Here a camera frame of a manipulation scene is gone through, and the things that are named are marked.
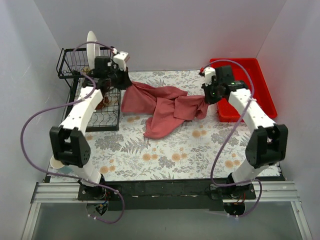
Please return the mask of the pink red t shirt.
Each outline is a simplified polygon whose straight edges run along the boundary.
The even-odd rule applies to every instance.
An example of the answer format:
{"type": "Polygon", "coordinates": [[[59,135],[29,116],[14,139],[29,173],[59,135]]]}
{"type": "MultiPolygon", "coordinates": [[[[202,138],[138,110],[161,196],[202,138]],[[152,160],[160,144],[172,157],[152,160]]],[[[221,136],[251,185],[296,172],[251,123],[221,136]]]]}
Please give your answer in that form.
{"type": "Polygon", "coordinates": [[[153,87],[134,81],[125,90],[121,111],[151,115],[146,120],[144,137],[159,140],[186,121],[204,119],[209,104],[203,95],[188,95],[174,86],[153,87]]]}

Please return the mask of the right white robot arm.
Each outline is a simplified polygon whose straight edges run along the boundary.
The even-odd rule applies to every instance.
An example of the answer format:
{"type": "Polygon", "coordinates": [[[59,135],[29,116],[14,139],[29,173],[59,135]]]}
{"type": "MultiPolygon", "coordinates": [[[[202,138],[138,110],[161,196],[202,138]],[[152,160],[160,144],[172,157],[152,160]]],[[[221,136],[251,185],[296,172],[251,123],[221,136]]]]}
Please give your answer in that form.
{"type": "Polygon", "coordinates": [[[226,99],[240,115],[250,131],[245,149],[245,161],[230,174],[224,184],[227,195],[237,199],[245,192],[245,185],[269,166],[284,160],[286,156],[288,128],[276,124],[254,99],[254,88],[242,80],[235,80],[230,65],[217,68],[206,66],[199,74],[204,77],[202,89],[205,101],[215,104],[226,99]]]}

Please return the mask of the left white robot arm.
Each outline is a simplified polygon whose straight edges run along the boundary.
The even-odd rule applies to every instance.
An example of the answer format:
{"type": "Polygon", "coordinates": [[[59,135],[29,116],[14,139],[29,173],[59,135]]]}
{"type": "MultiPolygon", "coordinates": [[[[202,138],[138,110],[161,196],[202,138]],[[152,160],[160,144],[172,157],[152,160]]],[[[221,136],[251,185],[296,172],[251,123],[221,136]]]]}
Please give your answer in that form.
{"type": "Polygon", "coordinates": [[[50,166],[57,170],[70,167],[76,179],[89,188],[95,200],[106,196],[103,175],[94,167],[91,148],[85,138],[95,120],[110,120],[119,128],[121,91],[130,86],[127,61],[129,54],[120,51],[89,60],[88,76],[84,78],[76,103],[59,126],[52,127],[49,137],[53,155],[50,166]]]}

